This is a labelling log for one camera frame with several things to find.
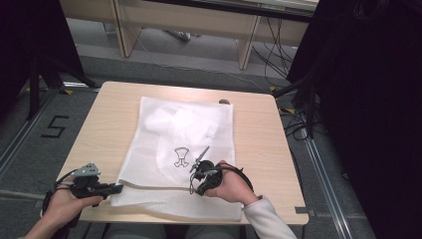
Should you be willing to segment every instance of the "tripod leg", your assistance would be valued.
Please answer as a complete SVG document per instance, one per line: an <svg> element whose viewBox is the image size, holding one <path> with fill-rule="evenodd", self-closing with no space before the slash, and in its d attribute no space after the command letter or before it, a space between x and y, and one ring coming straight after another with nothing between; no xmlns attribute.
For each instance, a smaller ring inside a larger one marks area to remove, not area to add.
<svg viewBox="0 0 422 239"><path fill-rule="evenodd" d="M31 91L28 120L30 120L35 115L38 110L38 107L40 106L40 82L38 79L37 58L34 58L31 61L29 81Z"/></svg>
<svg viewBox="0 0 422 239"><path fill-rule="evenodd" d="M278 98L278 97L280 97L282 95L285 95L285 94L287 94L289 92L292 92L292 91L298 89L302 85L303 82L304 82L303 80L298 80L298 81L290 84L288 87L283 88L283 89L281 89L281 90L276 91L275 93L273 93L273 97L276 99L276 98Z"/></svg>
<svg viewBox="0 0 422 239"><path fill-rule="evenodd" d="M310 92L310 99L308 101L308 114L307 114L307 121L306 121L306 128L307 128L307 134L308 137L314 138L314 114L316 110L316 90L314 86L311 86L311 92Z"/></svg>
<svg viewBox="0 0 422 239"><path fill-rule="evenodd" d="M53 64L54 66L58 67L59 69L61 69L64 72L67 72L69 74L71 74L74 78L78 79L80 82L86 84L87 86L91 87L91 88L99 88L99 86L97 85L97 83L91 81L90 79L88 79L86 76L83 76L79 73L77 73L76 71L74 71L73 69L71 69L70 67L66 66L65 64L63 64L62 62L60 62L57 59L51 58L49 56L44 56L45 59Z"/></svg>

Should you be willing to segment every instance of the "person's left hand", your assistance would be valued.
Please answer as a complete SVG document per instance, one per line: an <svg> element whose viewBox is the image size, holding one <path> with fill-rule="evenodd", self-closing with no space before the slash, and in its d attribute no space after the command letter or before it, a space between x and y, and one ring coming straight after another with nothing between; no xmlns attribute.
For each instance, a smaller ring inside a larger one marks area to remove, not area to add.
<svg viewBox="0 0 422 239"><path fill-rule="evenodd" d="M68 177L66 181L73 181L72 177ZM101 196L92 196L78 199L69 189L68 185L60 185L53 194L49 207L43 218L48 218L58 223L59 228L66 225L87 206L97 205L103 198Z"/></svg>

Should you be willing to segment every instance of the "black curtain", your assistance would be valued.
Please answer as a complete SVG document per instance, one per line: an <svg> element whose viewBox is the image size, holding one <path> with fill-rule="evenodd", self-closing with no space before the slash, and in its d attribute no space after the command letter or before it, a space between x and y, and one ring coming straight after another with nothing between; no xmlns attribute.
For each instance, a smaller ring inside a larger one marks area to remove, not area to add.
<svg viewBox="0 0 422 239"><path fill-rule="evenodd" d="M58 0L14 0L0 4L0 114L6 114L28 80L30 64L49 84L60 84L48 56L84 75L75 43Z"/></svg>
<svg viewBox="0 0 422 239"><path fill-rule="evenodd" d="M379 1L366 2L373 10ZM324 72L315 87L334 146L376 237L420 238L422 8L418 1L387 2L378 17L349 25L332 64L320 66ZM310 26L291 80L310 68L326 42L318 37L332 29Z"/></svg>

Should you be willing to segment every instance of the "hand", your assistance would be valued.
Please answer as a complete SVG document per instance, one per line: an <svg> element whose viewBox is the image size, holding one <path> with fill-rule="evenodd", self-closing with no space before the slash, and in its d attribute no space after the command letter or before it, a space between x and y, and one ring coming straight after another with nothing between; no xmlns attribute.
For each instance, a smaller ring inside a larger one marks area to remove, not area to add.
<svg viewBox="0 0 422 239"><path fill-rule="evenodd" d="M60 185L53 194L44 216L37 222L25 238L50 238L54 233L74 219L87 206L97 205L103 198L93 196L78 199L67 185Z"/></svg>
<svg viewBox="0 0 422 239"><path fill-rule="evenodd" d="M221 166L228 164L225 160L219 162ZM241 202L245 206L259 200L248 184L236 172L223 169L223 180L220 186L208 189L205 195L220 197L228 202Z"/></svg>
<svg viewBox="0 0 422 239"><path fill-rule="evenodd" d="M74 179L68 177L66 180L73 181ZM60 185L57 188L43 218L51 218L61 226L64 226L78 216L85 207L97 205L103 201L101 196L78 199L68 188L70 188L68 185Z"/></svg>

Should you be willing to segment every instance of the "white sleeve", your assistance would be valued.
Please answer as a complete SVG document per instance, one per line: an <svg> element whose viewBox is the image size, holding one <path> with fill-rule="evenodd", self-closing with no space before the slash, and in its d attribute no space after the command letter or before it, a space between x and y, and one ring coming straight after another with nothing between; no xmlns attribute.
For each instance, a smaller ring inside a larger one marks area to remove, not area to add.
<svg viewBox="0 0 422 239"><path fill-rule="evenodd" d="M261 239L297 239L266 196L246 206L243 211Z"/></svg>

